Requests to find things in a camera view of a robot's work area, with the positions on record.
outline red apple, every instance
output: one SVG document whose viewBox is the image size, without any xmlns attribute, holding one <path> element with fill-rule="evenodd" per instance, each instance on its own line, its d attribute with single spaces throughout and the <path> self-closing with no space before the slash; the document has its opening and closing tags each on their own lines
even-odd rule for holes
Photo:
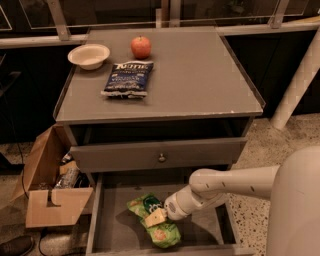
<svg viewBox="0 0 320 256">
<path fill-rule="evenodd" d="M 138 36 L 131 41 L 131 51 L 136 59 L 148 58 L 151 52 L 151 42 L 144 36 Z"/>
</svg>

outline paper bowl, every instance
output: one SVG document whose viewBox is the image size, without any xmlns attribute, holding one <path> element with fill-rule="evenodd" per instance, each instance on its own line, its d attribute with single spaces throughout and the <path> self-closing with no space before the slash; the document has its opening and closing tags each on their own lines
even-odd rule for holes
<svg viewBox="0 0 320 256">
<path fill-rule="evenodd" d="M 99 68 L 110 55 L 108 47 L 100 44 L 85 44 L 73 49 L 68 60 L 86 70 Z"/>
</svg>

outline open drawer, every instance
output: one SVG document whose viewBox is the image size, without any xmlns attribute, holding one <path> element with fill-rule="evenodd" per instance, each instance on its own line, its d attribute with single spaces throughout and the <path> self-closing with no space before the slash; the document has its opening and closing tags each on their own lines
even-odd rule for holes
<svg viewBox="0 0 320 256">
<path fill-rule="evenodd" d="M 101 173 L 96 186 L 86 255 L 253 255 L 241 248 L 227 197 L 221 206 L 208 206 L 176 221 L 181 242 L 167 249 L 152 243 L 126 203 L 147 193 L 164 201 L 185 186 L 190 169 Z"/>
<path fill-rule="evenodd" d="M 235 163 L 246 141 L 240 137 L 94 144 L 71 147 L 71 153 L 83 172 L 205 167 Z"/>
</svg>

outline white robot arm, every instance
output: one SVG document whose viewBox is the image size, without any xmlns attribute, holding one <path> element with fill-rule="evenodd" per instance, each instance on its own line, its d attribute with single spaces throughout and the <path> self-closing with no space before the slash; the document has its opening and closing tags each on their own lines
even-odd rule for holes
<svg viewBox="0 0 320 256">
<path fill-rule="evenodd" d="M 211 203 L 221 193 L 271 201 L 268 256 L 317 255 L 320 237 L 320 146 L 301 149 L 281 166 L 231 170 L 200 169 L 189 185 L 165 201 L 168 217 L 182 219 Z"/>
<path fill-rule="evenodd" d="M 279 165 L 231 171 L 199 169 L 191 175 L 189 185 L 166 199 L 168 217 L 180 220 L 209 204 L 218 205 L 222 193 L 270 199 L 278 169 Z"/>
</svg>

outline speckled floor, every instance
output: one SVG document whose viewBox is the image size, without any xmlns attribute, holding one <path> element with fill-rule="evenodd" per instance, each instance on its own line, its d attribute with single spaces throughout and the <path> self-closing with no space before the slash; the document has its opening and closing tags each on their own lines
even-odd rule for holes
<svg viewBox="0 0 320 256">
<path fill-rule="evenodd" d="M 254 120 L 249 132 L 248 143 L 232 168 L 251 168 L 281 164 L 291 153 L 300 148 L 320 144 L 320 114 L 300 115 L 290 118 L 282 130 L 274 129 L 268 119 Z M 21 144 L 24 159 L 32 143 Z M 21 163 L 16 145 L 0 145 L 0 152 L 10 162 Z M 41 255 L 38 250 L 39 229 L 25 229 L 24 220 L 27 199 L 21 197 L 10 202 L 17 175 L 0 173 L 0 243 L 21 234 L 32 235 L 36 241 L 29 255 Z M 256 251 L 255 256 L 264 256 L 270 202 L 266 200 L 228 194 L 230 206 L 238 227 L 238 235 L 244 247 Z M 41 242 L 47 255 L 61 255 L 83 251 L 86 246 L 89 220 L 84 217 L 79 225 L 65 228 L 52 228 Z"/>
</svg>

